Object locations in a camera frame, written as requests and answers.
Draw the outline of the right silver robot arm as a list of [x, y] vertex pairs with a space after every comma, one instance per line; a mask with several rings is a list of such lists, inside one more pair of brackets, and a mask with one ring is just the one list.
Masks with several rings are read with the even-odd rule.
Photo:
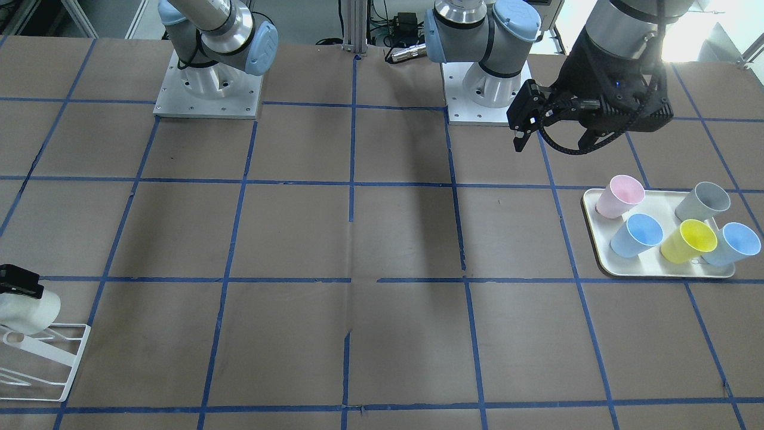
[[[158, 9], [164, 26], [191, 23], [193, 46], [183, 60], [186, 65], [203, 53], [214, 63], [262, 76], [273, 63], [278, 49], [275, 25], [269, 20], [257, 24], [241, 1], [161, 1]], [[268, 41], [273, 42], [273, 51], [268, 50]]]

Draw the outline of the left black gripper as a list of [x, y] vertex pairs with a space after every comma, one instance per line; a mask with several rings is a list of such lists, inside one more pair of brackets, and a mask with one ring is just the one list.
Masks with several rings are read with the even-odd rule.
[[547, 103], [559, 110], [579, 101], [576, 119], [587, 130], [578, 140], [578, 153], [594, 152], [611, 142], [613, 131], [621, 130], [639, 107], [644, 109], [627, 131], [652, 133], [671, 122], [674, 112], [666, 69], [657, 59], [657, 38], [642, 41], [642, 46], [638, 57], [622, 58], [598, 46], [582, 30], [551, 85], [552, 94], [534, 79], [516, 91], [506, 112], [515, 151], [523, 152], [538, 130], [537, 117], [545, 114]]

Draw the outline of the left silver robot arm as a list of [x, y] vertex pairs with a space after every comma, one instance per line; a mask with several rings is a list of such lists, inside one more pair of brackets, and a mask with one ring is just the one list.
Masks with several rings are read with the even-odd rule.
[[691, 1], [598, 1], [556, 81], [519, 82], [542, 19], [524, 1], [436, 1], [424, 21], [429, 59], [472, 64], [464, 85], [480, 105], [506, 109], [517, 152], [535, 133], [568, 155], [602, 149], [628, 131], [671, 122], [663, 46]]

